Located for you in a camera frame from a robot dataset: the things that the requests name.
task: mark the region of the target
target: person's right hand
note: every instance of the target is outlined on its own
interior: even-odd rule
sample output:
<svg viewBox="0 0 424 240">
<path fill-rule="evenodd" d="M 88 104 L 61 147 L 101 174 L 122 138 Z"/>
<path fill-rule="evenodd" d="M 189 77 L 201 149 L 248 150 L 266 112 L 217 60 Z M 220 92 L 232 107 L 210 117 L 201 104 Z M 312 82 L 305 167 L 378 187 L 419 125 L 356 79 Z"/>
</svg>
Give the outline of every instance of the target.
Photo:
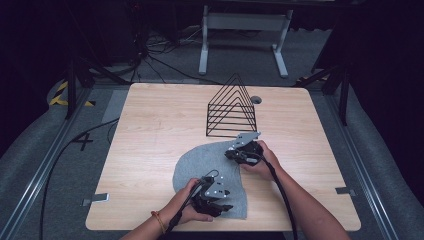
<svg viewBox="0 0 424 240">
<path fill-rule="evenodd" d="M 277 156 L 275 156 L 274 152 L 271 149 L 268 148 L 266 143 L 262 140 L 257 141 L 257 143 L 264 150 L 263 155 L 264 155 L 265 159 L 269 163 L 271 163 L 271 165 L 275 169 L 281 168 L 281 165 L 280 165 L 280 162 L 278 161 Z M 260 161 L 255 166 L 250 166 L 248 164 L 240 164 L 240 167 L 243 168 L 244 170 L 248 171 L 248 172 L 259 174 L 263 179 L 270 180 L 270 181 L 274 180 L 274 178 L 271 175 L 271 172 L 269 171 L 268 166 L 266 165 L 266 163 L 264 161 Z"/>
<path fill-rule="evenodd" d="M 170 220 L 175 216 L 175 214 L 183 205 L 184 201 L 187 199 L 190 194 L 191 189 L 199 182 L 199 179 L 192 178 L 188 181 L 187 185 L 180 189 L 175 196 L 169 201 L 169 203 L 159 211 L 160 216 L 163 218 L 162 221 L 166 227 L 169 226 Z M 183 215 L 181 216 L 178 224 L 184 224 L 186 222 L 196 220 L 202 222 L 212 222 L 213 217 L 208 214 L 201 214 L 194 210 L 191 204 L 188 204 L 184 210 Z"/>
</svg>

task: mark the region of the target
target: black wire rack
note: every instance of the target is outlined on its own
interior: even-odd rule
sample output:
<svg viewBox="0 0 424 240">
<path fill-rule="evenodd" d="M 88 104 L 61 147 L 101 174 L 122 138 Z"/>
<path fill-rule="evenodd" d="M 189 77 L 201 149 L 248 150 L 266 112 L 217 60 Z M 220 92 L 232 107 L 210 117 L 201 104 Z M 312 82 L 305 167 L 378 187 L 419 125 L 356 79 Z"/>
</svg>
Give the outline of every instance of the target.
<svg viewBox="0 0 424 240">
<path fill-rule="evenodd" d="M 257 131 L 255 107 L 240 76 L 234 74 L 208 103 L 206 136 L 236 137 L 252 131 Z"/>
</svg>

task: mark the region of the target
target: wooden tabletop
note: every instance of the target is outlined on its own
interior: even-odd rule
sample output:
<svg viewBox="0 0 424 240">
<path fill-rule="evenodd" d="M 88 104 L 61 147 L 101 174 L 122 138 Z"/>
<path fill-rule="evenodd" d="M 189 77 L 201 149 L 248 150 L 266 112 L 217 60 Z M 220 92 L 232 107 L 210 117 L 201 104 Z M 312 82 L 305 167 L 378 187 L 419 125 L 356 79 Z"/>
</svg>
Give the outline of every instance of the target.
<svg viewBox="0 0 424 240">
<path fill-rule="evenodd" d="M 160 210 L 175 194 L 174 168 L 196 146 L 229 138 L 206 137 L 208 102 L 215 85 L 133 84 L 122 110 L 96 194 L 106 202 L 92 203 L 86 225 L 91 230 L 131 230 Z M 255 105 L 258 131 L 285 170 L 345 227 L 361 223 L 309 96 L 301 88 L 247 87 L 259 96 Z M 190 222 L 174 231 L 291 230 L 275 184 L 241 170 L 248 201 L 247 219 L 216 218 Z"/>
</svg>

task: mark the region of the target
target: bracelet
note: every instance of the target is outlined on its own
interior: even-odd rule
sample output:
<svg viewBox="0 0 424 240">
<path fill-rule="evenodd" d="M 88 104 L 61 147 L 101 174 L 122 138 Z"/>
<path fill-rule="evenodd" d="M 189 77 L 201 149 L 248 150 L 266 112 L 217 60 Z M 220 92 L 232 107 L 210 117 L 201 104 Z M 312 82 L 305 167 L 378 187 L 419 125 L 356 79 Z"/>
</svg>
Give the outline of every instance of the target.
<svg viewBox="0 0 424 240">
<path fill-rule="evenodd" d="M 160 227 L 162 228 L 162 233 L 165 234 L 166 233 L 165 225 L 163 225 L 163 222 L 162 222 L 162 220 L 159 217 L 159 212 L 157 212 L 157 211 L 151 211 L 150 213 L 152 214 L 152 216 L 155 216 L 156 217 L 156 219 L 158 220 L 158 222 L 160 224 Z"/>
</svg>

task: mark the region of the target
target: black wire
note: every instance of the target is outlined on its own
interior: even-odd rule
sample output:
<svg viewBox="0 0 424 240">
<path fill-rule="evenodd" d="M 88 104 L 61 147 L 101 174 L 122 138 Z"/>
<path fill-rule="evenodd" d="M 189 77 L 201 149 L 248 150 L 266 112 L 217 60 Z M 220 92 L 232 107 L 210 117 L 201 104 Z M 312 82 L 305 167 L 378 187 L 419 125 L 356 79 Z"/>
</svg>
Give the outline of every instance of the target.
<svg viewBox="0 0 424 240">
<path fill-rule="evenodd" d="M 122 69 L 122 70 L 117 70 L 117 71 L 114 71 L 114 72 L 111 72 L 111 73 L 113 73 L 114 75 L 117 75 L 117 76 L 122 76 L 122 75 L 127 74 L 131 71 L 135 71 L 137 69 L 137 67 L 140 65 L 140 63 L 141 63 L 140 57 L 137 57 L 136 60 L 131 60 L 131 63 L 129 63 L 130 66 L 128 68 L 125 68 L 125 69 Z M 95 78 L 107 78 L 107 76 L 105 76 L 101 73 L 98 73 L 98 72 L 90 72 L 90 74 L 93 75 L 93 77 L 95 77 Z"/>
<path fill-rule="evenodd" d="M 186 76 L 186 77 L 189 77 L 189 78 L 192 78 L 192 79 L 201 80 L 201 81 L 211 82 L 211 83 L 216 84 L 216 85 L 222 85 L 222 83 L 217 82 L 217 81 L 214 81 L 214 80 L 209 80 L 209 79 L 205 79 L 205 78 L 198 78 L 198 77 L 190 76 L 190 75 L 188 75 L 188 74 L 186 74 L 186 73 L 184 73 L 184 72 L 180 71 L 179 69 L 177 69 L 177 68 L 175 68 L 175 67 L 173 67 L 173 66 L 171 66 L 171 65 L 169 65 L 169 64 L 167 64 L 167 63 L 164 63 L 164 62 L 162 62 L 161 60 L 159 60 L 159 59 L 157 59 L 157 58 L 155 58 L 155 57 L 152 57 L 150 54 L 149 54 L 148 56 L 149 56 L 151 59 L 153 59 L 153 60 L 155 60 L 155 61 L 157 61 L 157 62 L 159 62 L 159 63 L 161 63 L 161 64 L 163 64 L 163 65 L 165 65 L 165 66 L 167 66 L 167 67 L 169 67 L 169 68 L 171 68 L 171 69 L 173 69 L 173 70 L 175 70 L 175 71 L 177 71 L 178 73 L 180 73 L 180 74 L 182 74 L 182 75 L 184 75 L 184 76 Z"/>
<path fill-rule="evenodd" d="M 134 68 L 133 74 L 131 75 L 130 82 L 134 80 L 135 72 L 137 71 L 137 68 Z"/>
<path fill-rule="evenodd" d="M 216 176 L 213 176 L 212 175 L 212 177 L 217 177 L 217 176 L 219 176 L 219 171 L 218 170 L 216 170 L 216 169 L 214 169 L 214 170 L 211 170 L 210 172 L 208 172 L 207 174 L 205 174 L 204 176 L 208 176 L 211 172 L 216 172 L 217 174 L 216 174 Z"/>
<path fill-rule="evenodd" d="M 107 131 L 107 141 L 109 142 L 109 145 L 112 144 L 112 141 L 110 140 L 110 131 L 112 130 L 113 126 L 115 126 L 117 123 L 118 121 L 113 123 L 112 126 L 110 126 L 109 131 Z"/>
<path fill-rule="evenodd" d="M 152 42 L 148 42 L 146 43 L 147 49 L 149 51 L 149 53 L 154 54 L 154 55 L 159 55 L 159 54 L 164 54 L 164 53 L 170 53 L 172 51 L 174 51 L 177 48 L 180 47 L 185 47 L 188 46 L 190 44 L 192 44 L 193 42 L 196 42 L 196 38 L 199 36 L 199 34 L 201 33 L 201 28 L 197 29 L 194 33 L 192 33 L 191 35 L 187 34 L 188 37 L 186 39 L 183 40 L 178 40 L 178 42 L 176 44 L 172 44 L 172 42 L 166 40 L 165 37 L 159 35 L 159 34 L 154 34 L 154 35 L 150 35 L 150 38 L 155 38 L 154 41 Z M 163 45 L 163 49 L 162 50 L 155 50 L 152 48 L 155 48 L 159 45 Z"/>
<path fill-rule="evenodd" d="M 137 70 L 137 77 L 138 77 L 138 82 L 139 82 L 139 83 L 141 83 L 141 75 L 140 75 L 140 73 L 138 72 L 138 70 Z"/>
<path fill-rule="evenodd" d="M 181 205 L 180 209 L 178 210 L 178 212 L 175 214 L 175 216 L 171 219 L 171 221 L 169 221 L 169 225 L 168 225 L 168 229 L 166 229 L 166 233 L 169 233 L 172 231 L 172 229 L 174 229 L 175 226 L 178 225 L 178 222 L 180 221 L 181 217 L 183 216 L 183 210 L 184 208 L 187 206 L 188 201 L 191 199 L 191 197 L 193 196 L 194 192 L 196 192 L 196 190 L 200 187 L 200 185 L 202 184 L 201 180 L 191 189 L 190 194 L 188 195 L 188 197 L 186 198 L 186 200 L 184 201 L 184 203 Z"/>
<path fill-rule="evenodd" d="M 262 161 L 265 162 L 265 164 L 268 166 L 269 171 L 271 172 L 272 177 L 274 178 L 275 183 L 277 184 L 278 189 L 280 190 L 281 196 L 283 196 L 284 204 L 286 204 L 287 213 L 290 218 L 290 223 L 292 225 L 292 231 L 293 231 L 293 238 L 295 240 L 298 239 L 297 237 L 297 228 L 296 228 L 296 221 L 294 219 L 293 213 L 291 211 L 289 199 L 287 198 L 286 192 L 284 191 L 283 186 L 281 185 L 280 180 L 277 177 L 277 174 L 275 173 L 274 167 L 269 163 L 263 156 L 261 156 Z"/>
<path fill-rule="evenodd" d="M 156 71 L 156 69 L 154 69 L 153 68 L 153 66 L 149 63 L 149 62 L 147 62 L 145 59 L 144 59 L 144 61 L 150 66 L 150 68 L 160 77 L 160 79 L 162 79 L 162 82 L 163 83 L 166 83 L 165 82 L 165 80 L 163 79 L 163 77 L 162 77 L 162 75 L 160 75 L 160 73 L 158 72 L 158 71 Z"/>
<path fill-rule="evenodd" d="M 114 120 L 112 120 L 112 121 L 109 121 L 109 122 L 106 122 L 106 123 L 102 123 L 102 124 L 100 124 L 100 125 L 97 125 L 97 126 L 95 126 L 95 127 L 92 127 L 92 128 L 90 128 L 90 129 L 88 129 L 88 130 L 85 130 L 84 132 L 82 132 L 82 133 L 80 133 L 80 134 L 78 134 L 77 136 L 75 136 L 74 138 L 72 138 L 72 140 L 71 141 L 69 141 L 63 148 L 62 148 L 62 150 L 60 150 L 60 152 L 59 152 L 59 154 L 57 155 L 57 157 L 56 157 L 56 159 L 54 160 L 54 162 L 53 162 L 53 165 L 52 165 L 52 167 L 50 168 L 50 170 L 49 170 L 49 173 L 48 173 L 48 175 L 47 175 L 47 180 L 46 180 L 46 183 L 45 183 L 45 186 L 44 186 L 44 193 L 43 193 L 43 200 L 42 200 L 42 203 L 41 203 L 41 214 L 40 214 L 40 230 L 39 230 L 39 239 L 40 240 L 43 240 L 43 228 L 44 228 L 44 210 L 45 210 L 45 207 L 46 207 L 46 198 L 47 198 L 47 190 L 48 190 L 48 188 L 49 188 L 49 183 L 50 183 L 50 179 L 51 179 L 51 176 L 52 176 L 52 173 L 53 173 L 53 170 L 54 170 L 54 168 L 56 167 L 56 164 L 57 164 L 57 162 L 59 161 L 59 158 L 60 158 L 60 156 L 63 154 L 63 152 L 65 151 L 65 149 L 69 146 L 69 144 L 71 144 L 72 142 L 74 142 L 74 141 L 76 141 L 76 140 L 78 140 L 78 139 L 80 139 L 81 137 L 83 137 L 85 134 L 87 134 L 88 132 L 90 132 L 90 131 L 92 131 L 92 130 L 94 130 L 94 129 L 97 129 L 97 128 L 99 128 L 99 127 L 102 127 L 102 126 L 105 126 L 105 125 L 107 125 L 107 124 L 110 124 L 110 123 L 113 123 L 113 122 L 115 122 L 115 121 L 118 121 L 119 120 L 119 118 L 116 118 L 116 119 L 114 119 Z"/>
</svg>

